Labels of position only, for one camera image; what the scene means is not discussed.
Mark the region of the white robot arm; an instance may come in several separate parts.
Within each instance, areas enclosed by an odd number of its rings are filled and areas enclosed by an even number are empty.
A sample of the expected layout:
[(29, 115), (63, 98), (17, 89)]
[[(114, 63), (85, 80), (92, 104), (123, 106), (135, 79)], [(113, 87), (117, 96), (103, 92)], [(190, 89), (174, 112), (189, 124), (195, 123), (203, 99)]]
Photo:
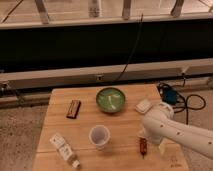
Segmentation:
[(160, 145), (164, 138), (213, 159), (213, 131), (173, 120), (174, 110), (165, 102), (153, 105), (142, 119), (145, 137)]

